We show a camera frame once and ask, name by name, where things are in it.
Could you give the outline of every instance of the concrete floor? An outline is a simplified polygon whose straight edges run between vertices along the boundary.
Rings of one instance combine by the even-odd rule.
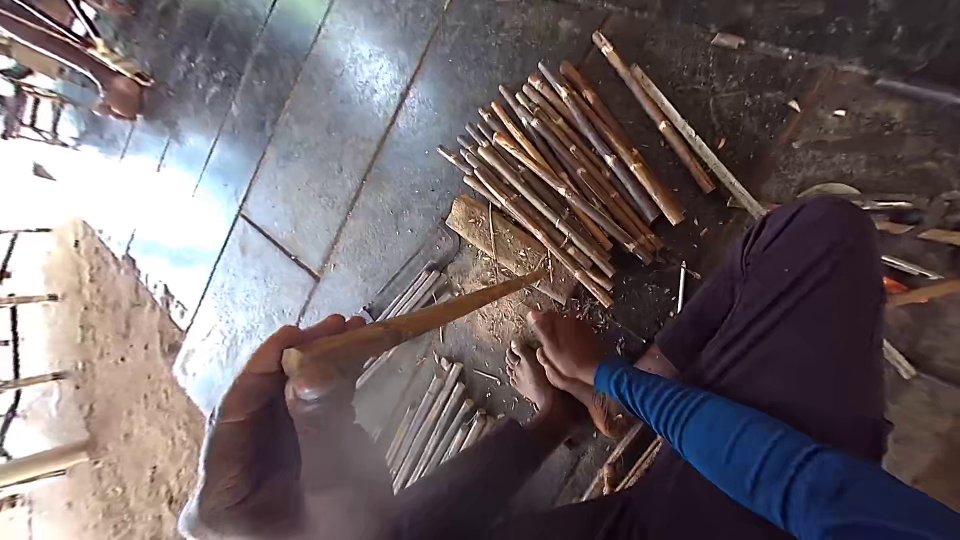
[[[726,208],[720,190],[699,193],[592,47],[598,28],[669,88],[708,143],[725,139],[718,155],[768,200],[789,200],[837,179],[929,194],[960,187],[958,111],[882,94],[869,77],[960,86],[960,67],[949,60],[960,28],[955,0],[922,8],[865,0],[141,4],[120,22],[120,34],[158,81],[143,118],[130,123],[75,112],[74,120],[83,125],[83,145],[158,171],[156,189],[182,197],[163,219],[134,223],[116,241],[180,303],[178,320],[189,332],[178,375],[204,410],[276,327],[354,313],[370,299],[462,190],[436,145],[454,144],[498,84],[518,85],[540,60],[578,63],[597,83],[687,205],[681,226],[658,223],[657,232],[677,259],[707,273],[747,221]],[[736,51],[710,46],[716,30],[748,44]],[[785,105],[791,99],[802,113]],[[841,107],[848,116],[831,115]],[[956,268],[956,250],[917,242],[900,249],[943,273]],[[607,338],[636,354],[670,316],[676,270],[617,262],[623,271]],[[948,301],[916,309],[926,315],[893,317],[892,338],[941,380],[959,382],[958,309]],[[405,391],[416,390],[410,364],[421,354],[436,350],[481,367],[501,361],[504,344],[458,328],[443,344],[412,345],[397,364],[406,378],[381,389],[378,404],[393,410]],[[504,405],[505,387],[488,388],[478,378],[468,387],[493,412],[529,412]],[[946,451],[945,433],[956,433],[960,408],[957,400],[939,403],[924,417],[940,416],[931,440]],[[384,425],[384,413],[370,415],[373,427]],[[542,506],[543,493],[576,491],[567,480],[586,474],[606,444],[590,447],[599,450],[566,448],[552,457],[551,474],[538,480],[539,502],[531,504]]]

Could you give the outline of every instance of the person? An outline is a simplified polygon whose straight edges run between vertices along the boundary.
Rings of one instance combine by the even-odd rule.
[[[631,366],[585,323],[533,313],[535,352],[507,354],[537,406],[394,495],[354,423],[351,374],[316,402],[284,395],[284,348],[359,327],[285,327],[212,413],[195,538],[956,538],[960,516],[885,473],[884,292],[871,220],[816,198],[753,225]],[[514,493],[604,400],[666,445],[633,487],[505,515]]]

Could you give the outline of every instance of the bare foot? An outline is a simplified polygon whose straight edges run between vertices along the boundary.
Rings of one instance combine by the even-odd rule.
[[[605,436],[619,439],[636,422],[636,418],[623,410],[623,407],[607,394],[597,392],[589,384],[566,377],[557,371],[543,348],[537,349],[537,360],[550,384],[583,404],[593,420],[593,425]]]
[[[534,350],[516,341],[507,351],[507,375],[510,385],[530,400],[537,408],[538,416],[549,419],[569,429],[586,420],[583,408],[558,387],[550,384],[537,361]]]

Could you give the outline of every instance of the wooden board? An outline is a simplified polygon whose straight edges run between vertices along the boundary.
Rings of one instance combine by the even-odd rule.
[[[517,276],[536,270],[537,264],[545,260],[547,251],[543,244],[525,232],[513,222],[507,220],[496,209],[492,212],[494,238],[496,240],[496,260],[504,268]],[[490,239],[490,221],[488,208],[468,195],[460,195],[453,201],[453,208],[446,218],[446,225],[456,231],[463,239],[493,258]],[[553,265],[552,280],[541,281],[537,290],[565,305],[570,292],[577,281],[562,265]]]

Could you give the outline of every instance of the wooden handle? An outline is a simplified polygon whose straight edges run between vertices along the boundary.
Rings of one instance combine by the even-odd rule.
[[[304,378],[317,387],[298,388],[304,399],[313,399],[311,391],[332,382],[338,366],[362,364],[371,356],[380,356],[400,343],[459,319],[480,307],[499,300],[547,276],[544,269],[508,282],[471,292],[444,304],[368,324],[354,330],[322,337],[283,352],[283,371],[290,378]]]

